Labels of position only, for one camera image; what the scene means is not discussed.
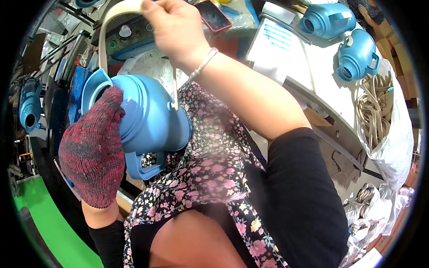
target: red phone case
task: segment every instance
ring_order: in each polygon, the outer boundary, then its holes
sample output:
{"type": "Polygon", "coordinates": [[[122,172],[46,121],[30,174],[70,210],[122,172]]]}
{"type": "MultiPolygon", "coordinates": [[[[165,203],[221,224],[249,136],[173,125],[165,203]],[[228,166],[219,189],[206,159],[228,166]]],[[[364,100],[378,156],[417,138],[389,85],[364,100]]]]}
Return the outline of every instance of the red phone case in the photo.
{"type": "Polygon", "coordinates": [[[223,30],[226,30],[226,29],[228,29],[228,28],[230,28],[232,25],[233,25],[233,23],[230,21],[230,19],[228,19],[228,17],[215,5],[215,4],[213,4],[212,3],[212,5],[214,5],[218,10],[219,10],[219,12],[220,13],[222,13],[222,15],[224,16],[224,18],[225,19],[227,19],[227,21],[229,21],[230,22],[230,24],[228,25],[228,26],[225,26],[225,27],[223,27],[223,28],[220,28],[220,29],[218,29],[217,31],[215,31],[215,30],[213,30],[213,28],[210,26],[210,24],[208,24],[207,23],[207,21],[201,16],[201,19],[204,21],[204,24],[210,29],[210,31],[212,31],[212,32],[214,32],[214,33],[218,33],[218,32],[221,32],[221,31],[223,31],[223,30]]]}

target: woman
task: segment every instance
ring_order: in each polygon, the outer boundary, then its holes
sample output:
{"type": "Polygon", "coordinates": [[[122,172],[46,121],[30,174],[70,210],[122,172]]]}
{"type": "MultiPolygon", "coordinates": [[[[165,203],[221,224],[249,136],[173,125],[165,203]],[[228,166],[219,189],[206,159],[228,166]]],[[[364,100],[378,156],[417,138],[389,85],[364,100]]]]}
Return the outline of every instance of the woman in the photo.
{"type": "MultiPolygon", "coordinates": [[[[186,74],[212,55],[193,6],[145,0],[142,14],[159,50],[186,74]]],[[[169,154],[125,220],[115,201],[125,165],[122,91],[108,89],[65,132],[61,168],[82,197],[103,264],[337,267],[347,252],[347,219],[296,100],[220,52],[195,81],[179,91],[193,125],[189,144],[169,154]],[[268,164],[243,123],[269,141],[268,164]]]]}
{"type": "Polygon", "coordinates": [[[372,27],[376,33],[380,32],[380,24],[384,21],[384,13],[378,9],[374,0],[339,0],[339,3],[347,6],[356,16],[357,23],[363,29],[372,27]]]}

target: silver bracelet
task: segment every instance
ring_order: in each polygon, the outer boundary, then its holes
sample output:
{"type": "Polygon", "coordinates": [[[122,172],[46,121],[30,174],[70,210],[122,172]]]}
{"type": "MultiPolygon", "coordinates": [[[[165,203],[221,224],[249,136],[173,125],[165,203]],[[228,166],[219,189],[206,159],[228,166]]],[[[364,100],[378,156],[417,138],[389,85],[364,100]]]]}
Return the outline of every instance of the silver bracelet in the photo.
{"type": "Polygon", "coordinates": [[[194,80],[195,76],[199,75],[201,70],[207,65],[207,63],[211,60],[211,58],[213,58],[214,55],[216,55],[216,53],[218,53],[218,52],[219,51],[217,48],[212,48],[211,51],[209,52],[209,54],[202,61],[201,65],[195,71],[193,71],[190,74],[190,76],[186,82],[191,83],[194,80]]]}

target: green floor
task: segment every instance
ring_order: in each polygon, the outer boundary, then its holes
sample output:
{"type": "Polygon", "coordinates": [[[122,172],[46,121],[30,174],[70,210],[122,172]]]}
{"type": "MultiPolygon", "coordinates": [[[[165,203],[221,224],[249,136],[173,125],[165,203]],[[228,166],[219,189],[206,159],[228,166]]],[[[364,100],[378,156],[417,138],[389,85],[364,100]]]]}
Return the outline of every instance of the green floor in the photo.
{"type": "Polygon", "coordinates": [[[19,185],[15,197],[18,210],[30,210],[40,235],[58,262],[64,267],[103,267],[101,260],[73,231],[61,215],[43,183],[42,177],[19,185]]]}

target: red knit glove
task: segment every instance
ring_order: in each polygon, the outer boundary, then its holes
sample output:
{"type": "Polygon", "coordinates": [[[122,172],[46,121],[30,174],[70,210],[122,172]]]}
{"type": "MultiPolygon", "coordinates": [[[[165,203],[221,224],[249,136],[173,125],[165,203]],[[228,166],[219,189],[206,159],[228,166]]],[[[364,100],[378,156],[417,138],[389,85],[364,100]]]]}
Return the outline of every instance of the red knit glove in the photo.
{"type": "Polygon", "coordinates": [[[62,172],[82,199],[95,208],[108,207],[116,198],[124,175],[125,157],[119,121],[124,93],[111,87],[63,135],[58,151],[62,172]]]}

